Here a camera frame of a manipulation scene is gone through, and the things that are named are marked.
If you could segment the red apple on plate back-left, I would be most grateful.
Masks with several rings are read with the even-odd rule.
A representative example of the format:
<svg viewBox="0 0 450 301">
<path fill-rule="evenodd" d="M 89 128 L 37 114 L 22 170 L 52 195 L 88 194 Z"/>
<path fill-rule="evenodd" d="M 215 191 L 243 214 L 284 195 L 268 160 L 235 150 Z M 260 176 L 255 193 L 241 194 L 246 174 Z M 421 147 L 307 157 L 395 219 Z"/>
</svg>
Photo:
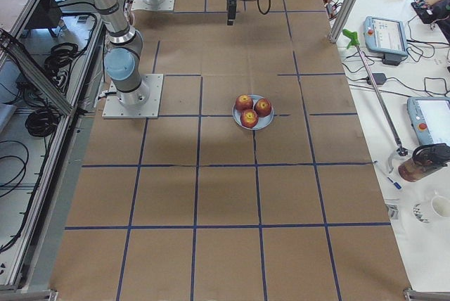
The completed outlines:
<svg viewBox="0 0 450 301">
<path fill-rule="evenodd" d="M 253 99 L 251 95 L 248 94 L 239 95 L 235 100 L 235 109 L 238 112 L 253 109 L 253 105 L 254 105 Z"/>
</svg>

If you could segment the teach pendant far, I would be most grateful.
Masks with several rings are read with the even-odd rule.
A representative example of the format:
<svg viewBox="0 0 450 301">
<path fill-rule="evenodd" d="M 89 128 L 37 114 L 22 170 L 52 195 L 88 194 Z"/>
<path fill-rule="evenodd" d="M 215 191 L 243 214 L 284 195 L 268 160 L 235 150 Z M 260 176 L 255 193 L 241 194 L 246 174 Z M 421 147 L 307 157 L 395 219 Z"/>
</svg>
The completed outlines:
<svg viewBox="0 0 450 301">
<path fill-rule="evenodd" d="M 404 25 L 398 20 L 368 16 L 364 20 L 364 40 L 372 52 L 408 55 Z"/>
</svg>

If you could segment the teach pendant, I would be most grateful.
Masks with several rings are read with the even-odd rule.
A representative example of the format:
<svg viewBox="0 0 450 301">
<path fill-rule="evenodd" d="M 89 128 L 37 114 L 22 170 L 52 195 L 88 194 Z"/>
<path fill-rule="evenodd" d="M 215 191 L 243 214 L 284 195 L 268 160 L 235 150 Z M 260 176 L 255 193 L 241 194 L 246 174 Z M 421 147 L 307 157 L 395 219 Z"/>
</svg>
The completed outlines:
<svg viewBox="0 0 450 301">
<path fill-rule="evenodd" d="M 408 55 L 404 25 L 398 20 L 368 16 L 364 20 L 364 40 L 372 52 Z"/>
<path fill-rule="evenodd" d="M 411 97 L 406 108 L 420 145 L 449 146 L 449 98 Z"/>
</svg>

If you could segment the black power adapter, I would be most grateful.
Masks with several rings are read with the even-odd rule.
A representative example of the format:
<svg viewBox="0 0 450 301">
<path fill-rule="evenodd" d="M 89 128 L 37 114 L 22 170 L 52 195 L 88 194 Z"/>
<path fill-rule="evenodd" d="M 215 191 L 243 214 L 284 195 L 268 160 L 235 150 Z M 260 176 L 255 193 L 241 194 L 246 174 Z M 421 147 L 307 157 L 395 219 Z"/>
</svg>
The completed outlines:
<svg viewBox="0 0 450 301">
<path fill-rule="evenodd" d="M 384 85 L 386 83 L 386 81 L 387 81 L 386 75 L 384 73 L 381 73 L 381 72 L 373 73 L 372 77 L 367 76 L 366 83 L 369 84 L 369 85 L 372 85 L 372 82 L 371 82 L 372 79 L 375 81 L 375 83 L 378 86 Z"/>
</svg>

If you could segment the blue white pen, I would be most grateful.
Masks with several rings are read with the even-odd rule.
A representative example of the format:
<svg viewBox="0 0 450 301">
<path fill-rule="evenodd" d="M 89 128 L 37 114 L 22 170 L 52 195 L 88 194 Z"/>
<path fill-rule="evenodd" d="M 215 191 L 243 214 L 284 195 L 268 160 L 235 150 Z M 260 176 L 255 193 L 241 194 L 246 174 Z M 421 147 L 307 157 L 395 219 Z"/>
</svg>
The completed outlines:
<svg viewBox="0 0 450 301">
<path fill-rule="evenodd" d="M 398 191 L 402 189 L 401 185 L 395 181 L 381 166 L 381 164 L 376 160 L 373 162 L 376 169 L 393 185 Z"/>
</svg>

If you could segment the small patterned box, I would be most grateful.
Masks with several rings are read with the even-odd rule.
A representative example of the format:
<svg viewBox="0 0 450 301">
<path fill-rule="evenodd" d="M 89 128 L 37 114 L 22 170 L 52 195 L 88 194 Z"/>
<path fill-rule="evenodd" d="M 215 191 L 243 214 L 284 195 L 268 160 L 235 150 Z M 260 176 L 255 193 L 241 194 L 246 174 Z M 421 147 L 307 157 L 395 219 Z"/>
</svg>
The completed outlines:
<svg viewBox="0 0 450 301">
<path fill-rule="evenodd" d="M 385 203 L 385 207 L 387 209 L 387 214 L 390 220 L 399 220 L 400 211 L 398 204 Z"/>
</svg>

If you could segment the red apple on plate front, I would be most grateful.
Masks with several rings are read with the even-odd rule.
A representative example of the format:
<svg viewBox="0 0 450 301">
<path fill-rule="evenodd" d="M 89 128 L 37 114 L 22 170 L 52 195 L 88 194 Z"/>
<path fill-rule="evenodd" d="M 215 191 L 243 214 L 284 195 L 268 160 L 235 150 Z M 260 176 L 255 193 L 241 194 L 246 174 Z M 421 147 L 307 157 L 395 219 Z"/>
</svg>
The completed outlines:
<svg viewBox="0 0 450 301">
<path fill-rule="evenodd" d="M 244 128 L 253 129 L 258 121 L 259 117 L 253 109 L 244 110 L 240 114 L 240 123 Z"/>
</svg>

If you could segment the teach pendant near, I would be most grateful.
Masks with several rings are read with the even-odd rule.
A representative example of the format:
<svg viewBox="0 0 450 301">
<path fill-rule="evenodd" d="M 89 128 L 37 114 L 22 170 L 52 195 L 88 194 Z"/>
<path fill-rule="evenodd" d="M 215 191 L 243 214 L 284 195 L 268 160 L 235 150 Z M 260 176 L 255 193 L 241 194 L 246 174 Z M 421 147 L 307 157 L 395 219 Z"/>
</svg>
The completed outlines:
<svg viewBox="0 0 450 301">
<path fill-rule="evenodd" d="M 411 97 L 406 108 L 420 145 L 449 146 L 449 98 Z"/>
</svg>

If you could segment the light blue plate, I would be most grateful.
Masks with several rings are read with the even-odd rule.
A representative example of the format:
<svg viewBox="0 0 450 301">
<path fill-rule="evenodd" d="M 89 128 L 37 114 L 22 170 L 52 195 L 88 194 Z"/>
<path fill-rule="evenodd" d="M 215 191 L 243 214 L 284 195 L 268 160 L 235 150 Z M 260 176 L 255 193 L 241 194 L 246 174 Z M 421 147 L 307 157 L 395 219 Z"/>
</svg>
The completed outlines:
<svg viewBox="0 0 450 301">
<path fill-rule="evenodd" d="M 259 130 L 268 126 L 274 118 L 271 101 L 256 94 L 241 94 L 232 109 L 235 122 L 244 129 Z"/>
</svg>

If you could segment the brown drink bottle black lid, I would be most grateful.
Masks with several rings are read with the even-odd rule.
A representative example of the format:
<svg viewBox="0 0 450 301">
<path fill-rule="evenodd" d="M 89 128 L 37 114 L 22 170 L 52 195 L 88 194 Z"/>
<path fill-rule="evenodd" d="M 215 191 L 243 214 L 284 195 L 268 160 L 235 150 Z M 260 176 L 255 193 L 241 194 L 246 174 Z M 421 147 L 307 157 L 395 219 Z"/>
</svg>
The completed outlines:
<svg viewBox="0 0 450 301">
<path fill-rule="evenodd" d="M 445 143 L 428 144 L 417 147 L 411 158 L 398 167 L 398 172 L 402 179 L 416 182 L 447 167 L 448 162 L 448 145 Z"/>
</svg>

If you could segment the red apple on plate back-right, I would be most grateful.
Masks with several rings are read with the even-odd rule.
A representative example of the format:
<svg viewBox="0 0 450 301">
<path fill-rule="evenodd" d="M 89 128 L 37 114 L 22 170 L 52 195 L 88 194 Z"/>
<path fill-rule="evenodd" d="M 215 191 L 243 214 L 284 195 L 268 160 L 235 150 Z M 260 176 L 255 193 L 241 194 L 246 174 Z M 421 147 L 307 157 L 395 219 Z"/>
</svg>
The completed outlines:
<svg viewBox="0 0 450 301">
<path fill-rule="evenodd" d="M 254 105 L 254 111 L 259 117 L 267 117 L 271 114 L 272 105 L 267 98 L 260 98 Z"/>
</svg>

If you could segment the white mug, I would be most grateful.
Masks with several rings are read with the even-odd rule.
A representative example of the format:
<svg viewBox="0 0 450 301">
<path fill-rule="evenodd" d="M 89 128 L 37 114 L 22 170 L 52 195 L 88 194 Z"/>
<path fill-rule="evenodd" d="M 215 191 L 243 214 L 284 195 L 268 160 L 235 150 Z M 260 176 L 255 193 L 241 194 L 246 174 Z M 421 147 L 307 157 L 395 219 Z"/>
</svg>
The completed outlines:
<svg viewBox="0 0 450 301">
<path fill-rule="evenodd" d="M 449 198 L 434 194 L 429 199 L 416 203 L 413 215 L 424 224 L 449 220 Z"/>
</svg>

